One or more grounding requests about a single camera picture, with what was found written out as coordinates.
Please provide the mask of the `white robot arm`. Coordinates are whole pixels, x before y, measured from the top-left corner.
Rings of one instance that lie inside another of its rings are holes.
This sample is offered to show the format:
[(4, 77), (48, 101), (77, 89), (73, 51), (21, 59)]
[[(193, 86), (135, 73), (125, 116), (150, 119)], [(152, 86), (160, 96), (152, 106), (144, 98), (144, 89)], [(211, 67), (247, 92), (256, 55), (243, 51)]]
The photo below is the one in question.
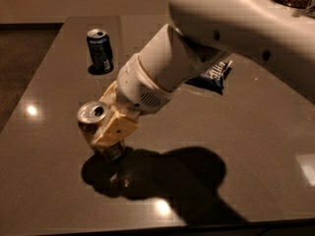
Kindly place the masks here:
[(271, 0), (169, 0), (170, 23), (120, 69), (101, 97), (91, 140), (107, 149), (132, 134), (142, 115), (162, 109), (187, 80), (231, 53), (278, 72), (315, 96), (315, 22)]

